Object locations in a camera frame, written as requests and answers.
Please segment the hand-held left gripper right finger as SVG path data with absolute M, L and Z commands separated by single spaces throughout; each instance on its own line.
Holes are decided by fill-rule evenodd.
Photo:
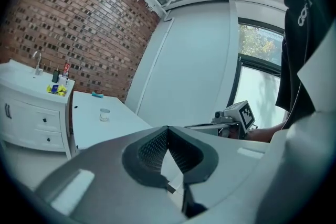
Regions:
M 271 153 L 270 143 L 235 140 L 171 127 L 213 148 L 218 163 L 210 177 L 191 184 L 184 198 L 188 201 L 189 220 L 256 220 L 270 179 L 262 178 Z

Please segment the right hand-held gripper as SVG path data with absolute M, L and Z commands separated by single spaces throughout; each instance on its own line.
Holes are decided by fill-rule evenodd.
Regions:
M 223 111 L 216 111 L 212 123 L 185 126 L 205 134 L 228 137 L 229 126 L 238 125 L 238 139 L 245 140 L 247 132 L 253 126 L 255 117 L 247 100 L 228 106 Z

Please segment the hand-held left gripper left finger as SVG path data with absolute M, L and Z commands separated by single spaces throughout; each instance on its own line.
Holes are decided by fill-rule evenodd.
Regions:
M 183 223 L 184 215 L 162 188 L 136 182 L 122 164 L 124 149 L 157 131 L 139 131 L 91 146 L 52 172 L 35 190 L 51 204 L 62 192 L 61 223 Z

